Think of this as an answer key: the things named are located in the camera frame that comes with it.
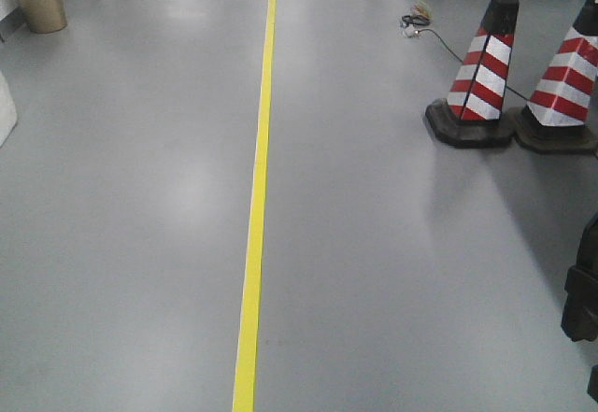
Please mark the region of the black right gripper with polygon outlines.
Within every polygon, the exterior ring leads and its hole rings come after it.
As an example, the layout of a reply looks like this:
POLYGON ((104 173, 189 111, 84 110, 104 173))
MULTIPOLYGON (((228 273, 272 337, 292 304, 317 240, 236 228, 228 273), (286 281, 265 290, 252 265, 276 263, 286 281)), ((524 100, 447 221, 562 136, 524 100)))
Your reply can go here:
POLYGON ((562 330, 574 342, 597 339, 597 215, 585 226, 576 263, 567 272, 562 330))

